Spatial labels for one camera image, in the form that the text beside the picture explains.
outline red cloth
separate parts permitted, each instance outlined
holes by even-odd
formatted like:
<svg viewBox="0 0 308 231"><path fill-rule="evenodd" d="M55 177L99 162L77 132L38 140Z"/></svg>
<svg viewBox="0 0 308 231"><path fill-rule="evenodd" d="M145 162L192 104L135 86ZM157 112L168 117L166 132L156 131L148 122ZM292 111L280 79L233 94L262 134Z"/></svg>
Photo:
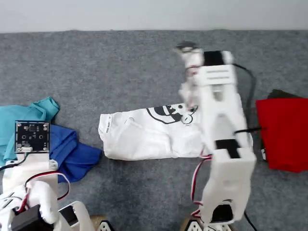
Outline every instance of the red cloth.
<svg viewBox="0 0 308 231"><path fill-rule="evenodd" d="M256 104L269 167L308 170L308 99L267 99Z"/></svg>

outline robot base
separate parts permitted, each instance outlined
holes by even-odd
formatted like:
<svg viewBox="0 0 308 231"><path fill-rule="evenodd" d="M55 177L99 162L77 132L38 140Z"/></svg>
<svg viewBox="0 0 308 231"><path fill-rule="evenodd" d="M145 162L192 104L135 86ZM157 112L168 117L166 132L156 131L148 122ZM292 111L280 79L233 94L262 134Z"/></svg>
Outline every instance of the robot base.
<svg viewBox="0 0 308 231"><path fill-rule="evenodd" d="M229 225L211 225L203 229L197 220L189 220L185 231L232 231Z"/></svg>

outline teal shirt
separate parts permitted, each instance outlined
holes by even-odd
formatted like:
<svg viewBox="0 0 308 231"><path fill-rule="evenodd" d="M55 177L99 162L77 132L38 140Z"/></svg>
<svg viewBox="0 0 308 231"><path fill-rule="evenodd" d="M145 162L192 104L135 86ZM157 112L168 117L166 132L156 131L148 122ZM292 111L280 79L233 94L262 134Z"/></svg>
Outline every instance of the teal shirt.
<svg viewBox="0 0 308 231"><path fill-rule="evenodd" d="M59 111L58 104L51 97L34 102L30 106L0 106L0 166L14 160L14 139L16 120L50 121Z"/></svg>

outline white wall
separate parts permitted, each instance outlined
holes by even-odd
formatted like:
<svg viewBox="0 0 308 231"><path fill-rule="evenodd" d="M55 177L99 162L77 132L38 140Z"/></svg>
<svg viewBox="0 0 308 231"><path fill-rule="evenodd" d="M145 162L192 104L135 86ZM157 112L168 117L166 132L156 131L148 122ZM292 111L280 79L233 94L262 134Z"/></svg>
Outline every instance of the white wall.
<svg viewBox="0 0 308 231"><path fill-rule="evenodd" d="M0 32L308 29L308 0L0 0Z"/></svg>

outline black wire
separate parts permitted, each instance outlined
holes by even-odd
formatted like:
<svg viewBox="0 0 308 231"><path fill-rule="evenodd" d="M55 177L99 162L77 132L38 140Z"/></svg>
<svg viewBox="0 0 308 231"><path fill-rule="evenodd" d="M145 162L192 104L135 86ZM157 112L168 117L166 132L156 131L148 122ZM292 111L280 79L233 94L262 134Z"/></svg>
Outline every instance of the black wire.
<svg viewBox="0 0 308 231"><path fill-rule="evenodd" d="M251 103L252 103L252 99L254 97L255 94L255 90L256 90L256 83L257 83L257 79L256 77L253 75L252 71L247 69L244 66L238 65L238 64L233 64L235 67L238 67L242 70L244 70L245 72L247 72L251 78L251 84L250 84L250 90L249 90L249 94L247 97L247 101L246 101L246 121L247 121L247 126L249 126L250 123L250 109L251 109Z"/></svg>
<svg viewBox="0 0 308 231"><path fill-rule="evenodd" d="M248 223L251 225L251 227L254 229L254 231L258 231L256 229L256 227L253 225L253 223L251 222L251 220L249 219L249 217L248 217L248 215L246 213L246 210L244 211L244 216L245 216L246 220L248 221Z"/></svg>
<svg viewBox="0 0 308 231"><path fill-rule="evenodd" d="M16 166L22 165L24 163L24 161L26 161L27 157L28 157L28 153L25 154L24 159L21 162L19 162L19 163L9 164L9 165L5 165L5 166L0 167L0 172L5 170L5 169L7 169L7 168L12 168L12 167L16 167Z"/></svg>
<svg viewBox="0 0 308 231"><path fill-rule="evenodd" d="M262 127L256 127L256 128L247 128L247 129L242 129L242 130L237 130L234 132L234 134L236 133L241 133L241 132L253 132L253 131L259 131L262 130Z"/></svg>
<svg viewBox="0 0 308 231"><path fill-rule="evenodd" d="M256 84L257 84L257 79L256 77L253 75L252 71L248 70L246 67L238 65L238 64L233 64L235 67L238 67L244 71L246 71L250 78L251 78L251 85L250 85L250 90L249 90L249 94L247 97L247 101L246 101L246 121L247 121L247 127L249 127L250 124L250 109L251 109L251 103L252 103L252 99L254 97L255 94L255 90L256 90ZM248 129L243 129L243 130L238 130L235 131L234 133L240 133L240 132L252 132L252 131L258 131L261 130L261 127L258 128L248 128ZM244 217L246 218L247 222L251 225L251 227L254 229L254 231L257 231L256 227L254 226L254 224L251 222L251 220L249 219L246 210L244 211Z"/></svg>

